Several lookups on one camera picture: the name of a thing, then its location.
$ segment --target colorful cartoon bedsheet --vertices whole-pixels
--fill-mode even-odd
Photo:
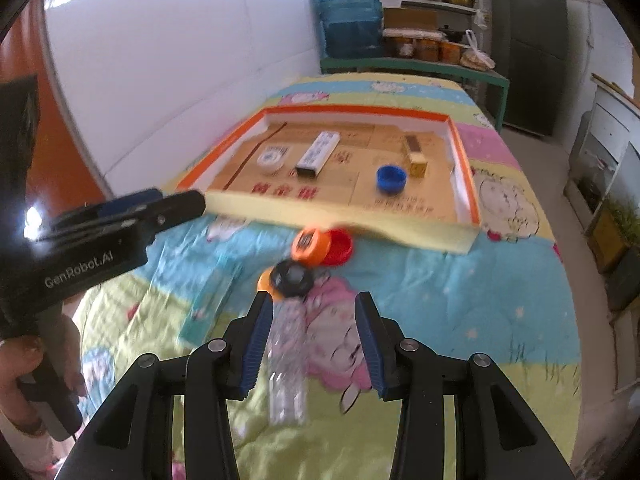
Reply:
[[[268,423],[262,367],[245,402],[228,403],[242,478],[388,478],[400,405],[371,391],[353,298],[371,291],[380,313],[440,354],[491,355],[571,458],[580,412],[580,351],[560,254],[524,174],[482,112],[455,83],[382,73],[304,78],[267,101],[376,104],[449,114],[456,121],[480,197],[484,232],[466,255],[357,237],[353,258],[321,273],[305,298],[308,423]],[[289,253],[294,230],[203,216],[159,235],[146,266],[88,291],[75,320],[89,419],[137,356],[184,355],[184,317],[220,254],[243,264],[214,328],[242,316],[263,270]],[[181,399],[174,414],[174,478],[184,475]],[[446,478],[455,471],[452,403],[446,403]]]

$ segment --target orange cap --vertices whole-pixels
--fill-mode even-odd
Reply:
[[[291,257],[307,267],[320,265],[329,253],[331,236],[316,227],[306,227],[291,245]]]
[[[276,292],[271,286],[270,276],[272,270],[273,267],[265,269],[265,271],[260,275],[260,278],[258,278],[258,285],[256,286],[256,289],[258,292],[268,292],[271,294],[273,301],[281,301],[284,299],[284,296],[279,292]]]

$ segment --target green table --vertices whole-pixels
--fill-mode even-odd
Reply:
[[[359,71],[361,69],[383,68],[386,70],[412,70],[414,72],[436,73],[454,75],[465,79],[481,81],[501,89],[500,104],[495,115],[495,129],[500,132],[504,111],[507,107],[507,94],[509,92],[509,80],[494,70],[478,72],[462,65],[453,65],[439,61],[421,61],[419,59],[403,59],[401,57],[367,57],[360,59],[334,59],[325,57],[320,60],[320,69],[323,74],[333,73],[339,70]]]

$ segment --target green plant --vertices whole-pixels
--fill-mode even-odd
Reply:
[[[638,218],[638,206],[632,200],[607,199],[613,220],[620,229],[620,234],[625,242],[631,246],[640,245],[640,218]]]

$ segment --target blue cap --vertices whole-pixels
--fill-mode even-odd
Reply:
[[[381,166],[376,172],[376,184],[383,193],[400,193],[406,184],[406,171],[399,166]]]

